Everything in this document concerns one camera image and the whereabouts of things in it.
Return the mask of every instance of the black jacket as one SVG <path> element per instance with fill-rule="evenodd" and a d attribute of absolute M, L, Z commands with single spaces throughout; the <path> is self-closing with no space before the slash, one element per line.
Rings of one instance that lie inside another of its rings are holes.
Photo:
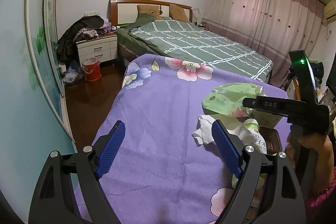
<path fill-rule="evenodd" d="M 57 42 L 57 58 L 60 62 L 69 65 L 77 58 L 77 47 L 74 42 L 75 35 L 84 27 L 98 29 L 104 25 L 100 16 L 82 17 L 76 21 Z"/>

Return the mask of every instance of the red bucket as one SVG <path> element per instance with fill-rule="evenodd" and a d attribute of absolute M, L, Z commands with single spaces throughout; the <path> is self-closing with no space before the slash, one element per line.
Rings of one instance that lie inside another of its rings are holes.
<path fill-rule="evenodd" d="M 97 58 L 88 58 L 83 61 L 82 69 L 85 72 L 87 82 L 96 82 L 101 78 L 99 64 Z"/>

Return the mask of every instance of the metal screw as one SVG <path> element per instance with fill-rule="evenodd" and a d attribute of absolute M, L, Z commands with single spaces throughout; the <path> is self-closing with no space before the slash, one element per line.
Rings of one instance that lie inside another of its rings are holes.
<path fill-rule="evenodd" d="M 286 154 L 284 152 L 279 152 L 279 157 L 284 159 L 287 156 L 286 156 Z"/>
<path fill-rule="evenodd" d="M 254 152 L 254 147 L 252 145 L 248 145 L 248 146 L 245 147 L 245 150 L 249 153 L 252 153 L 252 152 Z"/>
<path fill-rule="evenodd" d="M 50 153 L 50 157 L 52 157 L 52 158 L 55 158 L 57 156 L 58 156 L 58 152 L 57 151 L 53 151 L 53 152 Z"/>
<path fill-rule="evenodd" d="M 91 152 L 91 151 L 92 151 L 92 146 L 91 146 L 91 145 L 85 146 L 85 147 L 83 148 L 83 151 L 84 151 L 85 153 Z"/>

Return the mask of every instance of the bottle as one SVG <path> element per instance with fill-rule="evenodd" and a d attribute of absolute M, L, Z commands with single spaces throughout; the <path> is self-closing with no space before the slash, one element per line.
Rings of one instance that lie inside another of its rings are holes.
<path fill-rule="evenodd" d="M 256 142 L 251 145 L 254 146 L 260 153 L 267 154 L 266 142 L 259 133 L 259 124 L 257 120 L 247 119 L 243 125 L 246 126 L 247 130 L 250 131 L 257 139 Z"/>

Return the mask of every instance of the pink flower print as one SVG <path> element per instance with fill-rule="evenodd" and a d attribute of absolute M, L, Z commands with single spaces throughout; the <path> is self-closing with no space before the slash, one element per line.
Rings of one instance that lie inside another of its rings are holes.
<path fill-rule="evenodd" d="M 197 77 L 204 80 L 212 78 L 213 68 L 208 66 L 170 57 L 165 57 L 165 62 L 171 69 L 178 69 L 177 77 L 180 79 L 195 82 Z"/>
<path fill-rule="evenodd" d="M 235 111 L 231 112 L 232 117 L 247 117 L 248 113 L 245 110 L 240 110 L 239 107 Z"/>
<path fill-rule="evenodd" d="M 224 210 L 227 205 L 233 189 L 231 188 L 220 188 L 218 191 L 211 197 L 211 213 L 219 217 L 221 212 Z"/>

